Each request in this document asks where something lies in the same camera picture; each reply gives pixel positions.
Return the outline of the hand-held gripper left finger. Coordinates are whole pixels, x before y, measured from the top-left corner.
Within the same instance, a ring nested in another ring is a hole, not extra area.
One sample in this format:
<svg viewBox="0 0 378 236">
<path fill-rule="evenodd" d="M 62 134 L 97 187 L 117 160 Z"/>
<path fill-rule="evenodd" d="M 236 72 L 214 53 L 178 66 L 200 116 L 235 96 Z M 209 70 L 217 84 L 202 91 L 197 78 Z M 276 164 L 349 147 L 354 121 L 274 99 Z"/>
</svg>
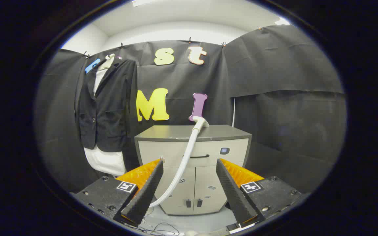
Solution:
<svg viewBox="0 0 378 236">
<path fill-rule="evenodd" d="M 117 178 L 102 176 L 72 196 L 107 218 L 137 227 L 150 208 L 162 175 L 163 160 L 156 159 Z"/>
</svg>

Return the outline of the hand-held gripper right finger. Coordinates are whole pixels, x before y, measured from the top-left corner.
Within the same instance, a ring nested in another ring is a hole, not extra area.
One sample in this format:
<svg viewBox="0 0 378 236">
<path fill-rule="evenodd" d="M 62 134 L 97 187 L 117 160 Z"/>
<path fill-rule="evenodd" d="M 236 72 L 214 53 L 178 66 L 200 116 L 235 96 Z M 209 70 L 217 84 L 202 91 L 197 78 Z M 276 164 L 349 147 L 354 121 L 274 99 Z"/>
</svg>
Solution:
<svg viewBox="0 0 378 236">
<path fill-rule="evenodd" d="M 241 226 L 276 218 L 310 196 L 277 176 L 264 178 L 223 158 L 217 160 L 216 174 Z"/>
</svg>

